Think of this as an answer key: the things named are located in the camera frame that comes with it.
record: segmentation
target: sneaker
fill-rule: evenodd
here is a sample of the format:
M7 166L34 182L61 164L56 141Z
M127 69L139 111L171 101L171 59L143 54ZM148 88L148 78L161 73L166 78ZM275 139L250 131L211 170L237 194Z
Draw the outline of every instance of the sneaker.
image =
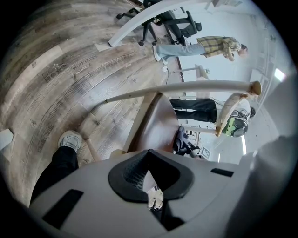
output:
M153 46L153 54L156 61L160 61L162 58L157 54L156 46Z
M168 65L168 62L164 58L162 58L162 61L164 65Z
M64 132L59 139L58 147L68 146L77 153L82 144L82 136L75 131Z

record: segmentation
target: black trousers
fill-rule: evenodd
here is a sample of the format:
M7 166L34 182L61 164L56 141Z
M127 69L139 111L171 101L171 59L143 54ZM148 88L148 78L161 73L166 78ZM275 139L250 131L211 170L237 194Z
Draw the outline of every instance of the black trousers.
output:
M170 100L174 109L192 109L193 112L185 112L175 110L180 119L192 119L205 122L216 122L217 110L214 100L198 99L198 100Z
M75 150L67 146L60 147L53 155L52 162L38 179L33 189L30 203L47 188L59 182L78 168L79 165Z

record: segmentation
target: wooden floor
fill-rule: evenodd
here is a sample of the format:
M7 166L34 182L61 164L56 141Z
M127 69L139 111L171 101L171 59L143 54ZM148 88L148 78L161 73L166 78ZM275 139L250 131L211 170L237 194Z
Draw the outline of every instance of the wooden floor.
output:
M108 45L128 21L116 15L131 8L125 0L50 2L30 17L2 61L0 131L9 128L14 140L0 159L12 194L23 204L29 205L64 131L91 138L102 159L122 149L142 98L92 110L97 103L165 84L168 73L153 57L152 37L145 46L137 43L142 27L118 46ZM159 41L167 43L164 28L155 30ZM177 68L176 60L171 64ZM85 143L78 160L79 166L93 162Z

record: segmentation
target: office chair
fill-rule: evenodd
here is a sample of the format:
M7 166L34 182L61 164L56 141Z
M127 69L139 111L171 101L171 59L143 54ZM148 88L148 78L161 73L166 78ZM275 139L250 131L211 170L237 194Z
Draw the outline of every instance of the office chair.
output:
M145 0L144 1L144 6L145 8L150 7L151 5L158 3L162 0ZM167 36L170 38L170 41L172 44L181 44L183 46L186 45L185 42L185 38L188 38L194 34L196 34L198 31L202 30L202 25L201 23L196 23L195 21L193 21L191 14L189 13L189 11L184 11L184 9L181 7L183 13L187 13L187 18L182 18L182 19L176 19L174 14L171 11L167 11L165 13L162 13L158 16L156 16L155 18L151 18L148 21L144 22L142 24L142 26L144 26L144 31L143 31L143 39L139 42L140 46L144 45L144 41L147 38L147 34L148 34L148 30L150 31L150 33L152 34L153 38L154 38L154 42L152 42L153 45L156 45L157 43L157 38L156 35L153 31L152 28L152 22L154 22L156 25L161 26L162 24L164 24L166 31L167 31ZM137 10L136 8L132 8L129 10L129 13L124 13L124 14L118 14L117 15L117 19L121 19L123 16L127 16L130 18L133 18L134 15L132 15L132 13L136 13L139 14L140 11ZM189 23L189 25L184 28L184 29L180 29L178 27L178 24L182 24L182 23ZM171 36L171 32L176 36L177 41L174 41L172 36Z

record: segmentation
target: ceiling light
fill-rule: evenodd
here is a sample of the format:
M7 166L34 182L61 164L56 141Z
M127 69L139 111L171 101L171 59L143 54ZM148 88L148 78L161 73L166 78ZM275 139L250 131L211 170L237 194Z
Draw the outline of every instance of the ceiling light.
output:
M279 69L275 70L274 76L279 80L279 81L283 81L285 78L285 74L283 72L281 72Z
M242 147L243 147L243 155L246 155L246 143L244 136L241 137L242 140Z

